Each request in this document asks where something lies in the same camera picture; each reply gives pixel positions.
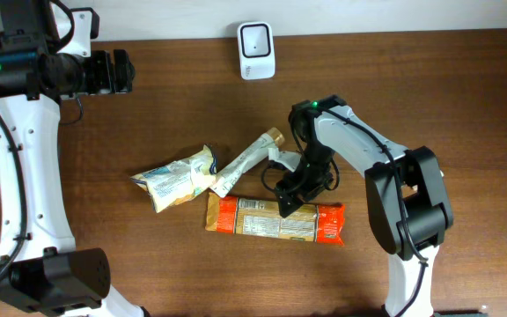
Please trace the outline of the orange spaghetti packet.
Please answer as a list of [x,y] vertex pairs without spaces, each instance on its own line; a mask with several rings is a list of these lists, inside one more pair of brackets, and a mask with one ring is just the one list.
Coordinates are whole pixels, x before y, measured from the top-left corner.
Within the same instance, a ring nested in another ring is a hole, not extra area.
[[305,204],[281,217],[278,203],[209,194],[205,229],[238,235],[342,245],[345,206]]

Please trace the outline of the white tube gold cap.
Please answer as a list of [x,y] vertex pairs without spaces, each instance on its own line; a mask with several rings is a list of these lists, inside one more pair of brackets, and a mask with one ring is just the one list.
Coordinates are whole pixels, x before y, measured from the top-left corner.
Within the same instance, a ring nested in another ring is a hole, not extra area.
[[215,182],[209,188],[219,197],[225,198],[244,173],[262,162],[270,149],[279,149],[283,143],[282,132],[277,128],[269,129],[218,172]]

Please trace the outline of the cream snack bag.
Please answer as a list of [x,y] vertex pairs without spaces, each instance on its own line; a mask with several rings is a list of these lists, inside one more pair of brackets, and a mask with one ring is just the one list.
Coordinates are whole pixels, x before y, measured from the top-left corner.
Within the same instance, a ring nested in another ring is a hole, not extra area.
[[217,158],[208,145],[196,154],[175,160],[130,177],[151,198],[159,213],[167,208],[195,199],[214,184]]

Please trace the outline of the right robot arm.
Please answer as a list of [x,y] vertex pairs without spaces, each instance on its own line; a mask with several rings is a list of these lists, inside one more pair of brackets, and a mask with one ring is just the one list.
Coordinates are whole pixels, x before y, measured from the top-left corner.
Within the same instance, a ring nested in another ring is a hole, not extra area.
[[433,262],[454,216],[434,152],[394,143],[361,121],[336,95],[292,106],[297,152],[270,155],[286,168],[273,188],[288,217],[339,184],[334,156],[364,178],[371,231],[388,255],[387,316],[432,316]]

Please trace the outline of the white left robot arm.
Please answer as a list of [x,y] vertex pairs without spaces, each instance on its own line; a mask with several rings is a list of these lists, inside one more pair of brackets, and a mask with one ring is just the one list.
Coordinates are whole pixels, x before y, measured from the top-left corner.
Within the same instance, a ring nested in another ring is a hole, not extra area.
[[61,104],[128,93],[127,52],[92,50],[99,15],[59,1],[2,1],[0,301],[46,316],[143,316],[112,285],[100,248],[80,250],[62,199]]

